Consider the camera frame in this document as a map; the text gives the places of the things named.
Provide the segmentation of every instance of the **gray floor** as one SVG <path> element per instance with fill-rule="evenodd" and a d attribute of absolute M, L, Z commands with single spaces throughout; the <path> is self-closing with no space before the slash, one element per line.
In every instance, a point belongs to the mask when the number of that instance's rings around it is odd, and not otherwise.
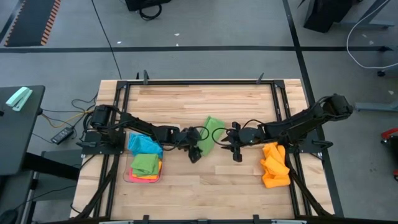
<path fill-rule="evenodd" d="M 17 0 L 0 1 L 2 27 Z M 333 26 L 327 34 L 302 27 L 306 3 L 289 0 L 301 46 L 344 46 L 349 29 Z M 354 7 L 346 21 L 358 19 L 373 0 Z M 129 12 L 123 0 L 95 0 L 99 16 L 113 47 L 165 47 L 206 45 L 293 46 L 284 7 L 280 0 L 172 0 L 161 17 L 143 21 Z M 398 1 L 391 1 L 378 19 L 398 24 Z M 398 45 L 398 27 L 389 30 L 359 29 L 351 45 Z M 49 42 L 44 47 L 107 47 L 90 0 L 62 1 Z M 301 78 L 295 52 L 207 51 L 207 52 L 118 52 L 115 54 L 123 78 L 135 78 L 148 70 L 151 78 Z M 375 76 L 374 70 L 357 66 L 346 52 L 304 52 L 315 98 L 332 93 L 355 101 L 390 102 L 396 99 L 395 78 Z M 397 53 L 354 52 L 366 65 L 387 65 Z M 74 98 L 89 100 L 100 80 L 117 79 L 111 53 L 0 54 L 0 86 L 45 85 L 42 107 L 72 109 Z M 48 113 L 58 119 L 70 114 Z M 379 143 L 380 133 L 396 127 L 394 113 L 355 112 L 350 119 L 324 125 L 338 190 L 346 217 L 398 220 L 398 183 L 392 170 L 398 168 L 389 151 Z M 34 133 L 46 139 L 58 130 L 39 118 Z M 74 141 L 60 146 L 32 137 L 30 152 L 77 149 Z M 72 200 L 39 203 L 35 220 L 63 220 Z"/>

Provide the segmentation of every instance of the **green cloth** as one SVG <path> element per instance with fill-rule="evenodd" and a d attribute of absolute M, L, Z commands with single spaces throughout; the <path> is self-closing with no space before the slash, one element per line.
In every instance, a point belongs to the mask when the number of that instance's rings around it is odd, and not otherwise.
<path fill-rule="evenodd" d="M 225 123 L 223 121 L 220 121 L 216 118 L 212 118 L 211 116 L 207 117 L 204 127 L 206 127 L 209 130 L 209 135 L 207 133 L 206 129 L 202 129 L 200 131 L 200 137 L 203 139 L 208 135 L 208 138 L 206 138 L 203 141 L 198 141 L 198 147 L 202 150 L 200 153 L 202 156 L 207 156 L 209 152 L 214 148 L 214 141 L 213 138 L 211 138 L 211 134 L 213 134 L 213 131 L 217 128 L 225 128 Z M 217 141 L 220 136 L 222 135 L 224 130 L 220 129 L 217 130 L 214 133 L 214 139 Z"/>
<path fill-rule="evenodd" d="M 131 163 L 132 173 L 139 177 L 159 173 L 158 154 L 137 154 Z"/>

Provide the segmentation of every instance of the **pink cloth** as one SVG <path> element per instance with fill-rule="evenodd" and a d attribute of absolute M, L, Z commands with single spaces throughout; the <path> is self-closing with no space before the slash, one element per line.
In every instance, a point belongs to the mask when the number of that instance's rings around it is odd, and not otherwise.
<path fill-rule="evenodd" d="M 155 180 L 146 180 L 146 179 L 140 179 L 140 178 L 137 178 L 137 177 L 133 177 L 132 176 L 132 168 L 130 168 L 129 178 L 130 178 L 131 182 L 135 182 L 135 183 L 154 183 L 154 182 L 157 182 L 159 180 L 159 177 L 160 177 L 160 173 L 157 176 L 157 179 L 155 179 Z"/>

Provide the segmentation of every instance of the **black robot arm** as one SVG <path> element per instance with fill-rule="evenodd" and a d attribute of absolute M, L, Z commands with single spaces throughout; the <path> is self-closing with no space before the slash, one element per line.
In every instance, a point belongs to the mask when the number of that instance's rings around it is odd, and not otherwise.
<path fill-rule="evenodd" d="M 221 141 L 230 143 L 223 148 L 231 150 L 233 159 L 241 162 L 240 147 L 274 141 L 285 146 L 297 145 L 319 125 L 346 119 L 352 113 L 353 107 L 348 104 L 346 98 L 334 94 L 321 98 L 310 108 L 283 121 L 261 123 L 257 128 L 241 128 L 240 124 L 233 122 L 233 128 L 227 130 L 227 137 Z"/>
<path fill-rule="evenodd" d="M 118 124 L 108 125 L 112 111 L 120 115 L 120 120 Z M 170 151 L 174 148 L 188 151 L 188 156 L 192 163 L 201 158 L 201 150 L 197 147 L 197 142 L 204 139 L 200 139 L 200 133 L 196 127 L 180 130 L 180 128 L 174 126 L 155 126 L 134 117 L 130 113 L 121 112 L 117 107 L 111 105 L 96 106 L 90 125 L 101 133 L 101 142 L 124 147 L 124 142 L 120 142 L 120 139 L 124 139 L 120 135 L 124 133 L 118 130 L 131 129 L 149 136 L 162 146 L 172 146 L 171 149 L 164 149 L 165 151 Z"/>

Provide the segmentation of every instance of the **folded cloth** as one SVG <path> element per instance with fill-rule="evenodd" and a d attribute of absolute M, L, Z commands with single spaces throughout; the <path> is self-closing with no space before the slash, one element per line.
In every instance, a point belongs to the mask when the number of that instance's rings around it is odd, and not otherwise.
<path fill-rule="evenodd" d="M 145 180 L 157 180 L 159 178 L 160 175 L 160 170 L 162 169 L 162 161 L 159 160 L 159 174 L 157 175 L 148 175 L 148 176 L 137 176 L 136 174 L 131 173 L 132 177 L 135 178 L 140 178 L 140 179 L 145 179 Z"/>
<path fill-rule="evenodd" d="M 157 175 L 159 173 L 159 156 L 157 154 L 138 154 L 131 163 L 133 174 L 137 176 Z"/>
<path fill-rule="evenodd" d="M 213 134 L 213 131 L 217 128 L 225 128 L 225 123 L 216 118 L 212 118 L 211 116 L 208 116 L 205 121 L 204 127 L 206 127 L 208 131 L 206 129 L 202 128 L 202 130 L 200 131 L 200 137 L 202 139 L 204 139 L 206 137 L 207 138 L 205 140 L 198 141 L 198 147 L 199 147 L 199 149 L 201 149 L 200 154 L 202 156 L 207 156 L 209 154 L 209 152 L 214 148 L 214 144 L 215 144 L 215 142 L 213 141 L 213 139 L 211 137 L 211 135 Z M 216 141 L 220 138 L 223 131 L 224 130 L 219 129 L 214 133 L 213 136 Z"/>
<path fill-rule="evenodd" d="M 127 148 L 133 156 L 138 154 L 157 154 L 159 158 L 163 156 L 163 149 L 154 142 L 149 136 L 143 134 L 130 133 L 129 145 Z"/>
<path fill-rule="evenodd" d="M 157 182 L 160 178 L 160 175 L 157 176 L 157 179 L 155 180 L 147 180 L 147 179 L 142 179 L 142 178 L 137 178 L 132 176 L 132 168 L 130 168 L 130 175 L 129 175 L 129 180 L 130 182 L 134 183 L 154 183 Z"/>
<path fill-rule="evenodd" d="M 265 171 L 262 181 L 267 188 L 286 186 L 290 184 L 289 171 L 285 165 L 285 147 L 276 142 L 269 143 L 262 149 L 266 159 L 260 163 Z"/>

